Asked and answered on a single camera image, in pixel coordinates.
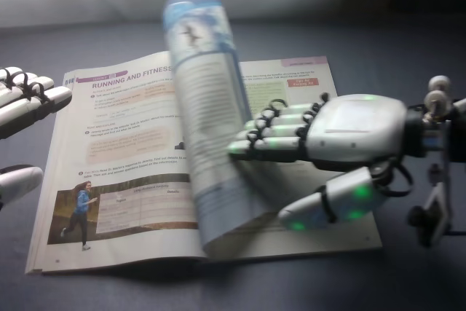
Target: red label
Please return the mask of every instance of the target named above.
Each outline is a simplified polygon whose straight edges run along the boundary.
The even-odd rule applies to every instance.
[[[288,87],[312,87],[319,85],[317,78],[288,79]]]

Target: gray tabletop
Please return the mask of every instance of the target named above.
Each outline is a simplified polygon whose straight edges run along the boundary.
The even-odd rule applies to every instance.
[[[466,23],[411,18],[372,24],[238,23],[240,60],[326,55],[338,94],[369,92],[422,102],[428,79],[450,76],[466,95]],[[158,23],[0,31],[2,66],[61,84],[67,71],[110,66],[165,49]],[[0,168],[45,168],[54,117],[0,141]],[[39,190],[0,213],[0,310],[464,310],[466,239],[420,248],[406,224],[430,186],[435,160],[407,159],[412,195],[375,213],[384,248],[303,259],[194,266],[157,261],[86,273],[25,276]],[[452,169],[454,225],[466,229],[465,168]]]

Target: photo of running woman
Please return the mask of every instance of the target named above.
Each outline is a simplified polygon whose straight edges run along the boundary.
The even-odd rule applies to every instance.
[[[87,245],[87,211],[89,204],[94,203],[97,198],[89,199],[92,184],[90,181],[83,182],[82,184],[74,187],[74,194],[76,196],[76,208],[71,214],[70,223],[68,227],[62,229],[60,236],[63,238],[69,232],[74,230],[76,224],[81,228],[81,241],[82,251],[88,251],[90,246]]]

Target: textbook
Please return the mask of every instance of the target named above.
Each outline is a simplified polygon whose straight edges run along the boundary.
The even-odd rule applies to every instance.
[[[26,272],[381,247],[371,213],[299,232],[277,221],[337,173],[226,151],[272,99],[336,97],[327,58],[239,63],[219,0],[168,0],[163,26],[167,52],[65,75]]]

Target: robotic hand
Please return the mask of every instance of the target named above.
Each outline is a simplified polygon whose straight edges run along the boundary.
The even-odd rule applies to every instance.
[[[18,67],[0,68],[0,140],[26,129],[67,106],[71,90],[55,87],[53,80],[22,72]],[[0,210],[7,203],[35,189],[43,172],[31,165],[0,169]]]
[[[289,229],[324,227],[358,219],[389,197],[409,194],[413,179],[404,155],[425,157],[441,151],[443,170],[424,208],[411,213],[421,244],[437,242],[450,228],[448,162],[466,162],[466,99],[452,103],[448,78],[430,81],[425,106],[406,108],[401,101],[376,95],[345,95],[288,106],[273,100],[245,125],[228,152],[235,160],[312,162],[321,170],[344,172],[315,193],[283,208],[278,217]],[[408,183],[389,188],[394,170]]]

